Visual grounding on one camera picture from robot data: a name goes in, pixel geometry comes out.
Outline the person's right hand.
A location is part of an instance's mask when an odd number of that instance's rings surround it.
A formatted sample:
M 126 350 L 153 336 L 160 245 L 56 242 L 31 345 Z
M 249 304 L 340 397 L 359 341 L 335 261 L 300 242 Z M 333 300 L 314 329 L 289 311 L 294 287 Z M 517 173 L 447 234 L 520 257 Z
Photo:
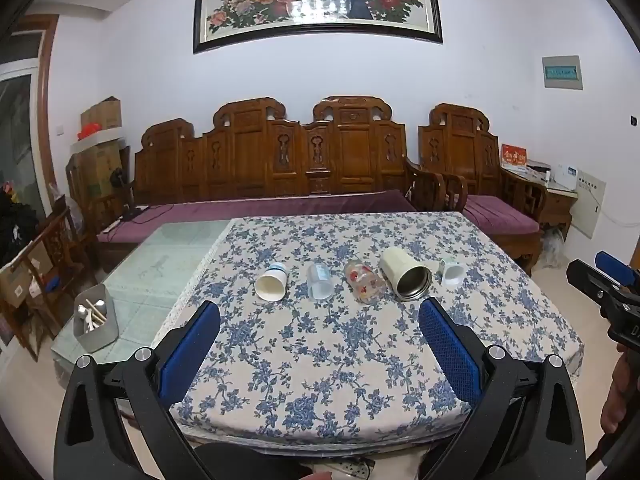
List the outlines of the person's right hand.
M 612 384 L 603 404 L 600 418 L 601 428 L 606 434 L 614 434 L 617 430 L 627 413 L 631 387 L 639 387 L 639 379 L 634 376 L 628 362 L 629 349 L 623 344 L 616 344 L 616 350 L 620 352 L 620 358 L 614 367 Z

